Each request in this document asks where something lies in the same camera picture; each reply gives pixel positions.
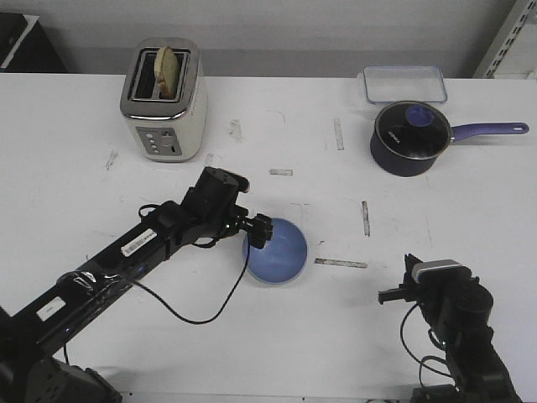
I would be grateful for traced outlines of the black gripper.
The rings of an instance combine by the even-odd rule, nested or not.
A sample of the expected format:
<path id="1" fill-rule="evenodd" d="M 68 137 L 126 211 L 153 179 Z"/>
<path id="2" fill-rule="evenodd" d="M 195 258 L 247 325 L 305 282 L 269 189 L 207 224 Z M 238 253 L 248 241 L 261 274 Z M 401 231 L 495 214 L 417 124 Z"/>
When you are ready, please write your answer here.
<path id="1" fill-rule="evenodd" d="M 188 189 L 180 206 L 192 217 L 183 244 L 212 248 L 240 229 L 247 233 L 249 245 L 263 249 L 274 232 L 272 219 L 261 213 L 248 217 L 248 210 L 236 204 L 238 191 L 234 176 L 228 170 L 206 166 Z"/>
<path id="2" fill-rule="evenodd" d="M 404 276 L 396 287 L 378 292 L 378 303 L 404 300 L 418 305 L 424 319 L 433 319 L 436 310 L 436 286 L 432 278 L 436 261 L 424 261 L 408 253 L 404 256 Z"/>

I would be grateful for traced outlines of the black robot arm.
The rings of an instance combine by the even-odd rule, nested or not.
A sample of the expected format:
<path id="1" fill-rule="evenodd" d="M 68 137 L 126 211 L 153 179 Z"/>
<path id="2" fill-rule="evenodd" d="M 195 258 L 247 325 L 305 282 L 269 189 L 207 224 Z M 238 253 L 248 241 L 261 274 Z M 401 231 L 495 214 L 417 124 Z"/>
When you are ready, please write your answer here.
<path id="1" fill-rule="evenodd" d="M 412 402 L 520 402 L 509 372 L 492 345 L 487 321 L 491 293 L 471 270 L 452 260 L 424 262 L 404 256 L 398 288 L 378 293 L 378 302 L 404 300 L 421 310 L 431 342 L 445 353 L 440 360 L 453 385 L 413 390 Z"/>
<path id="2" fill-rule="evenodd" d="M 65 345 L 157 265 L 207 238 L 204 248 L 241 230 L 254 248 L 272 238 L 270 217 L 237 205 L 248 179 L 207 166 L 182 202 L 150 205 L 137 226 L 62 275 L 14 316 L 1 313 L 3 402 L 120 402 L 121 394 L 93 369 L 55 359 Z"/>

